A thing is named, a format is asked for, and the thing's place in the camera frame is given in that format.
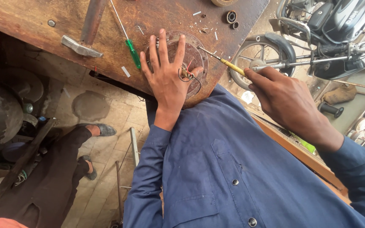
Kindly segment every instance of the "hammer head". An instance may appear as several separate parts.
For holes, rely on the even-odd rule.
[[[82,56],[90,56],[90,57],[95,57],[95,58],[101,58],[102,56],[104,56],[104,53],[98,51],[97,49],[94,48],[89,48],[89,47],[85,47],[81,44],[79,44],[75,39],[64,35],[61,38],[61,44],[63,44],[66,47],[69,47],[70,49],[72,49],[73,51],[75,51],[77,54],[80,54]]]

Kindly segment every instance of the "motorcycle engine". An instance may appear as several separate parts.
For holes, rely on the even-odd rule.
[[[312,14],[325,2],[315,3],[314,0],[292,0],[288,5],[288,18],[300,22],[308,22]]]

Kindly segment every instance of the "red wire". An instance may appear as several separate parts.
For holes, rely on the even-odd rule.
[[[192,61],[194,60],[194,58],[192,58],[192,60],[191,60],[191,62],[189,62],[189,65],[187,66],[187,72],[188,72],[188,74],[190,74],[191,75],[191,73],[188,71],[188,68],[189,68],[189,66],[191,65],[191,63],[192,63]]]

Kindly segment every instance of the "screwdriver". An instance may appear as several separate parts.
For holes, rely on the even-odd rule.
[[[208,54],[212,55],[212,56],[213,56],[213,57],[215,57],[217,60],[219,60],[221,63],[225,64],[226,66],[228,66],[228,67],[229,67],[229,68],[231,68],[232,70],[236,71],[236,72],[237,72],[237,73],[239,73],[240,75],[242,75],[242,76],[246,77],[245,72],[244,72],[242,69],[240,69],[239,67],[237,67],[237,66],[235,66],[235,65],[231,64],[231,62],[227,61],[226,59],[223,59],[223,58],[221,58],[221,57],[216,56],[215,54],[211,53],[211,52],[210,52],[210,51],[208,51],[208,50],[205,50],[205,49],[204,49],[203,47],[201,47],[201,46],[198,46],[198,49],[200,49],[200,50],[202,50],[202,51],[204,51],[204,52],[206,52],[206,53],[208,53]]]
[[[112,7],[114,8],[114,11],[116,13],[116,16],[118,17],[118,20],[119,20],[119,23],[120,23],[120,26],[122,26],[122,29],[123,29],[123,32],[125,33],[125,36],[126,36],[126,46],[128,46],[129,48],[129,51],[131,53],[131,56],[133,58],[133,61],[135,62],[135,65],[138,69],[141,68],[141,65],[140,65],[140,58],[139,58],[139,55],[138,55],[138,52],[135,50],[134,46],[133,46],[133,42],[131,39],[128,38],[128,35],[126,34],[126,31],[125,31],[125,28],[123,27],[123,24],[122,22],[120,21],[120,18],[119,18],[119,15],[118,15],[118,12],[116,12],[116,9],[115,9],[115,6],[114,6],[114,3],[111,1],[111,4],[112,4]]]

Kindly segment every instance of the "foot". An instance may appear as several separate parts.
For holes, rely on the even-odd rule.
[[[92,181],[95,180],[95,178],[97,178],[97,171],[93,167],[91,158],[88,155],[84,155],[84,156],[80,157],[79,160],[84,160],[90,168],[88,170],[87,174],[85,175],[85,177],[87,177],[88,179],[90,179]]]
[[[85,160],[85,162],[88,164],[88,167],[90,168],[90,170],[88,170],[88,174],[93,173],[94,167],[93,167],[92,162],[90,162],[89,160]]]
[[[89,124],[89,123],[80,123],[77,124],[77,127],[86,127],[93,136],[114,136],[116,135],[116,130],[104,123],[96,123],[96,124]]]

